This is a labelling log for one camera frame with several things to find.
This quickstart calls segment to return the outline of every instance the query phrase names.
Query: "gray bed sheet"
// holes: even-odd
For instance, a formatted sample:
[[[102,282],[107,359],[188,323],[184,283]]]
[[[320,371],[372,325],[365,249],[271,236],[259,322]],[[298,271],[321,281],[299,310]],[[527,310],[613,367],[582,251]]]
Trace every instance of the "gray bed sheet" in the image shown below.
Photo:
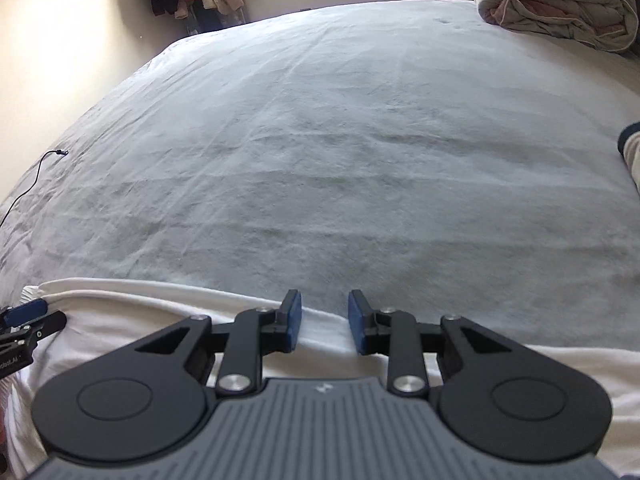
[[[70,155],[0,232],[0,300],[135,278],[295,287],[344,316],[361,288],[423,321],[640,350],[640,198],[616,151],[639,81],[633,59],[493,27],[471,2],[179,41],[56,143]]]

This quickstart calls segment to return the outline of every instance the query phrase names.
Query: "white garment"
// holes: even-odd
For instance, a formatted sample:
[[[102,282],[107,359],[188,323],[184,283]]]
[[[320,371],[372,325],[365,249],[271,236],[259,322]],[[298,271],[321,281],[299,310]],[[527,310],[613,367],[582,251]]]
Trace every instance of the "white garment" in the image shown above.
[[[205,313],[214,323],[220,323],[229,322],[247,308],[278,306],[275,301],[204,288],[87,278],[25,287],[23,302],[36,297],[44,297],[52,310],[63,310],[68,322],[62,332],[39,343],[33,365],[3,381],[9,387],[5,418],[8,459],[19,479],[46,458],[31,421],[30,405],[37,389],[48,379],[186,316]],[[600,458],[618,473],[640,472],[640,352],[535,349],[592,375],[603,384],[612,398],[614,420]],[[427,363],[431,383],[439,383],[434,356],[429,355]],[[265,377],[382,377],[385,367],[384,357],[356,355],[346,319],[309,309],[303,314],[296,351],[272,354],[264,359]]]

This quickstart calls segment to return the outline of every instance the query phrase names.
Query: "gray ribbed panel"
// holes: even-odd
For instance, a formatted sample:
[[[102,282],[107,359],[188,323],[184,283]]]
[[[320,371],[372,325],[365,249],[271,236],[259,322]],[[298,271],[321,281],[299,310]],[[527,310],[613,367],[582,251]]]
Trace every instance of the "gray ribbed panel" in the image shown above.
[[[33,480],[612,480],[593,457],[513,465],[469,448],[430,406],[375,378],[270,380],[222,402],[190,443],[155,462],[96,470],[54,458]]]

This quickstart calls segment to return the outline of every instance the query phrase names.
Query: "triangular cutout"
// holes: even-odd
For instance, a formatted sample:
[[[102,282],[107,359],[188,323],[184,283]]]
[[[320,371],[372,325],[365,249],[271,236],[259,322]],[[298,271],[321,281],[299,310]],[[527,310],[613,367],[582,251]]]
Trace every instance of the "triangular cutout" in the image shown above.
[[[469,344],[477,354],[498,354],[500,352],[510,352],[506,346],[502,346],[497,341],[476,332],[472,328],[462,328],[462,333],[469,341]]]
[[[136,348],[136,352],[143,352],[145,354],[162,354],[169,355],[175,352],[178,348],[184,336],[187,335],[189,329],[187,327],[178,328],[160,336],[158,339],[154,339],[149,343]]]

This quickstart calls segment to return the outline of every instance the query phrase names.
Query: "silver screw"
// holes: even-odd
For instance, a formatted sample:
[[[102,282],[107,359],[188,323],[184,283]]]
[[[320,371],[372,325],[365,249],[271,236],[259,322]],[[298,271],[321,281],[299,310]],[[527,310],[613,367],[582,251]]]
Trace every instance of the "silver screw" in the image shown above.
[[[251,379],[246,375],[229,374],[220,378],[218,385],[228,392],[241,392],[251,386]]]
[[[394,381],[394,388],[406,394],[414,394],[425,387],[425,382],[415,375],[401,375]]]

